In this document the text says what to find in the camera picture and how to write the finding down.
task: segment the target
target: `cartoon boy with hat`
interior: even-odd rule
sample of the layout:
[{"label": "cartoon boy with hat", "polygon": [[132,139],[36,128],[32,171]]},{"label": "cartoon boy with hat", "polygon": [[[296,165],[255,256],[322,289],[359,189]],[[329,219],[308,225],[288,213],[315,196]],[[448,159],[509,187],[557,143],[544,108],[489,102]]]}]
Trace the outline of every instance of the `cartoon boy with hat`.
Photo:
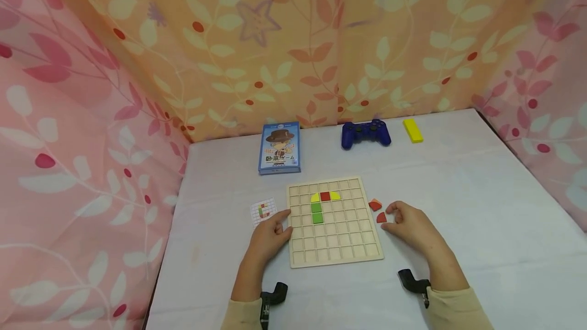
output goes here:
[{"label": "cartoon boy with hat", "polygon": [[287,129],[278,129],[271,132],[265,140],[271,143],[271,146],[275,148],[275,160],[281,160],[285,158],[285,153],[291,153],[292,149],[289,147],[289,142],[294,137],[294,134],[290,133]]}]

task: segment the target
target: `white table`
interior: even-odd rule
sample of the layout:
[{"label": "white table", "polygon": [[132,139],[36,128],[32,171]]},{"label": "white table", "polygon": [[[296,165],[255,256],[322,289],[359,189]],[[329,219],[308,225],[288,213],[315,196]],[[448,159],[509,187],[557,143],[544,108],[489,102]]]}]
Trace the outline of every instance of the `white table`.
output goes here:
[{"label": "white table", "polygon": [[[587,326],[587,240],[474,110],[386,120],[392,145],[340,147],[341,126],[301,132],[302,172],[259,176],[259,136],[193,144],[147,329],[218,329],[253,225],[250,205],[285,187],[361,176],[368,199],[424,210],[459,258],[496,329]],[[291,269],[287,248],[263,289],[289,285],[271,329],[426,329],[421,299],[397,272],[425,262],[379,229],[385,259]]]}]

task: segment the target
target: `hand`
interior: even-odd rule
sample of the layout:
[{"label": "hand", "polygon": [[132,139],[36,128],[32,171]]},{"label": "hand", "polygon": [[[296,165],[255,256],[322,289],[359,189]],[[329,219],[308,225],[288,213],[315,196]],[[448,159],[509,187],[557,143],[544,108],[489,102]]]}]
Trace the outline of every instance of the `hand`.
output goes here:
[{"label": "hand", "polygon": [[395,213],[395,223],[383,223],[381,228],[401,238],[426,258],[439,249],[448,249],[444,238],[420,209],[398,201],[389,204],[385,212]]},{"label": "hand", "polygon": [[292,227],[283,230],[281,221],[287,218],[291,210],[282,210],[273,217],[262,221],[253,231],[249,248],[245,254],[244,260],[250,260],[261,267],[265,267],[267,262],[281,249],[281,247],[292,237]]}]

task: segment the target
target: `sleeve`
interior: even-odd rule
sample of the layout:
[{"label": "sleeve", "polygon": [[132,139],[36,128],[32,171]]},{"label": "sleeve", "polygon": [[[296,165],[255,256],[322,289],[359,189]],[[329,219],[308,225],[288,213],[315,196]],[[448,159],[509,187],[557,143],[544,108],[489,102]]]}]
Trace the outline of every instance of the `sleeve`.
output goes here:
[{"label": "sleeve", "polygon": [[261,300],[235,302],[230,300],[220,330],[260,330]]},{"label": "sleeve", "polygon": [[440,292],[428,287],[428,317],[434,330],[493,330],[472,288]]}]

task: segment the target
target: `orange curtain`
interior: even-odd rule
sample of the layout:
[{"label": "orange curtain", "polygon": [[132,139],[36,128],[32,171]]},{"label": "orange curtain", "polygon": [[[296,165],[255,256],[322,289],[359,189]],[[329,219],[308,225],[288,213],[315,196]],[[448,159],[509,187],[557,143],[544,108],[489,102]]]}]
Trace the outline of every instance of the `orange curtain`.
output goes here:
[{"label": "orange curtain", "polygon": [[65,0],[191,141],[469,107],[544,0]]}]

